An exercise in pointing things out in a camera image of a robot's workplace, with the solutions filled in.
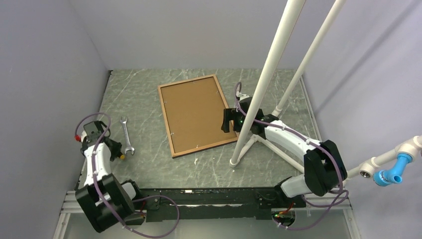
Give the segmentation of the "black yellow screwdriver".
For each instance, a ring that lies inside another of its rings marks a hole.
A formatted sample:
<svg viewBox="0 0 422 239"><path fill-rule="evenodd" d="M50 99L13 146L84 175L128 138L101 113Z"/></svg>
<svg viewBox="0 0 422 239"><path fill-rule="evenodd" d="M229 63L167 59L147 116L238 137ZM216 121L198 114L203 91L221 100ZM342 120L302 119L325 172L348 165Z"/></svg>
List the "black yellow screwdriver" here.
<svg viewBox="0 0 422 239"><path fill-rule="evenodd" d="M125 155L124 153L122 153L121 151L118 151L118 152L116 153L115 158L116 158L116 159L119 159L119 160L125 160L126 155Z"/></svg>

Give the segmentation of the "blue wooden picture frame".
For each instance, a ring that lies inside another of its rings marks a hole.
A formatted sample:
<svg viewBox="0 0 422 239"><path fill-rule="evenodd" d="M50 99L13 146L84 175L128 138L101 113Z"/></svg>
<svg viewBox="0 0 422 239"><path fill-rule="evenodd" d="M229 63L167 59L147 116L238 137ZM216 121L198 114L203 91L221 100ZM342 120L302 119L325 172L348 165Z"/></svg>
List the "blue wooden picture frame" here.
<svg viewBox="0 0 422 239"><path fill-rule="evenodd" d="M228 108L215 74L157 87L172 158L236 142L238 133L223 132Z"/></svg>

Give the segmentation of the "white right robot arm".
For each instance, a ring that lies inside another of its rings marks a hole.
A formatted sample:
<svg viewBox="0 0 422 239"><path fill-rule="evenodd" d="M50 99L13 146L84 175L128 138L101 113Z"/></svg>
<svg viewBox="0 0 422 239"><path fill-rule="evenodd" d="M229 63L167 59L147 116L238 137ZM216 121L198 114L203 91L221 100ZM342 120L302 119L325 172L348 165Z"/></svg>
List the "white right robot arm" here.
<svg viewBox="0 0 422 239"><path fill-rule="evenodd" d="M307 137L277 117L265 115L261 109L258 110L250 131L253 136L246 148L241 150L240 156L258 141L301 172L276 186L274 200L277 205L285 207L299 195L324 196L333 192L334 188L338 188L338 193L344 189L347 170L333 141L322 142Z"/></svg>

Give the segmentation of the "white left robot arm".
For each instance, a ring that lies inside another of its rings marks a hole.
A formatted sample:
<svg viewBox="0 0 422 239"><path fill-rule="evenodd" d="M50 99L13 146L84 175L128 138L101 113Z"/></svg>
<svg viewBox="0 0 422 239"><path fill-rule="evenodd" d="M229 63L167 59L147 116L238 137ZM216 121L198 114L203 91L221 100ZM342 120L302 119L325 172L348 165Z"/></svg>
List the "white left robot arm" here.
<svg viewBox="0 0 422 239"><path fill-rule="evenodd" d="M87 160L84 185L76 199L92 227L98 233L132 215L143 202L143 195L132 180L120 183L111 172L110 163L123 159L122 144L103 135L106 124L96 120L83 126L77 140Z"/></svg>

